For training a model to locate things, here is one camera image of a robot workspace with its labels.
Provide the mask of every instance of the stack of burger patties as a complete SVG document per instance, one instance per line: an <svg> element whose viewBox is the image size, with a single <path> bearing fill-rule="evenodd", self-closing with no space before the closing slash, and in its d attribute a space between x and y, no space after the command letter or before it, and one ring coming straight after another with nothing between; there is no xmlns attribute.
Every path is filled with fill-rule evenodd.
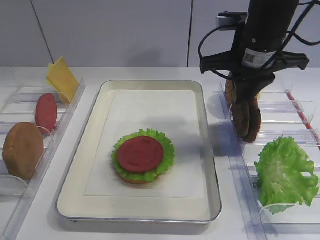
<svg viewBox="0 0 320 240"><path fill-rule="evenodd" d="M253 143L260 131L262 118L258 105L258 96L249 101L243 100L238 104L233 104L233 82L227 80L225 83L225 95L227 103L231 106L233 124L236 134L246 143Z"/></svg>

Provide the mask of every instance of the label sticker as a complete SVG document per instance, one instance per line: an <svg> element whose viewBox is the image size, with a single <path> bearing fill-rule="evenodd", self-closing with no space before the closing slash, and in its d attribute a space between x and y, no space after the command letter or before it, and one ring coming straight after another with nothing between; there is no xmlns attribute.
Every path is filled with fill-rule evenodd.
<svg viewBox="0 0 320 240"><path fill-rule="evenodd" d="M245 67L258 69L262 67L274 54L275 54L275 51L274 52L258 52L258 51L253 51L247 48L244 53L242 64Z"/></svg>

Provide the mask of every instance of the cheese slice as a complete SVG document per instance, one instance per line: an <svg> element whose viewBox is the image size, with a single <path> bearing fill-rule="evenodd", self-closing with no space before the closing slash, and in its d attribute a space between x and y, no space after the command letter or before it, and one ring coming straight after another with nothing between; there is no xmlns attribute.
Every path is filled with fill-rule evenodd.
<svg viewBox="0 0 320 240"><path fill-rule="evenodd" d="M75 96L79 83L68 68L65 58L61 57L55 64L49 64L47 82L55 88L64 104L69 104Z"/></svg>

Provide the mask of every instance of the lettuce leaf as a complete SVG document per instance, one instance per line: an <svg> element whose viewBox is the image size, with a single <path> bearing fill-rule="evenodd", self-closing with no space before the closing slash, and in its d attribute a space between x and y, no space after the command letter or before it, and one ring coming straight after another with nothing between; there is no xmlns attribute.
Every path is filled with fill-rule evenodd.
<svg viewBox="0 0 320 240"><path fill-rule="evenodd" d="M144 172L144 173L133 173L125 170L117 159L117 152L121 145L129 139L133 139L139 136L148 136L157 140L163 147L163 159L156 169ZM166 137L163 132L157 130L147 129L146 131L140 129L140 132L135 132L130 135L122 137L115 145L115 150L111 154L113 166L115 170L121 175L121 177L128 180L143 180L146 182L153 182L157 179L157 176L165 173L169 167L174 164L175 159L175 148L171 140Z"/></svg>
<svg viewBox="0 0 320 240"><path fill-rule="evenodd" d="M269 142L259 157L259 162L254 165L258 173L257 186L261 188L259 200L264 207L297 203L311 206L319 191L315 163L308 160L307 153L292 137L279 137ZM269 210L275 214L289 207L279 205Z"/></svg>

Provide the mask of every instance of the white tray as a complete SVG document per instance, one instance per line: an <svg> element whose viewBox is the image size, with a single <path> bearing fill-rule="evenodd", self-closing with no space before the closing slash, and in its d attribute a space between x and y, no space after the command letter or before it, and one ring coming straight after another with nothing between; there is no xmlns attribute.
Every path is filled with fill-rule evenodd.
<svg viewBox="0 0 320 240"><path fill-rule="evenodd" d="M166 133L175 163L155 182L124 183L111 153L139 129ZM104 83L56 201L65 219L208 224L222 208L202 87L193 81Z"/></svg>

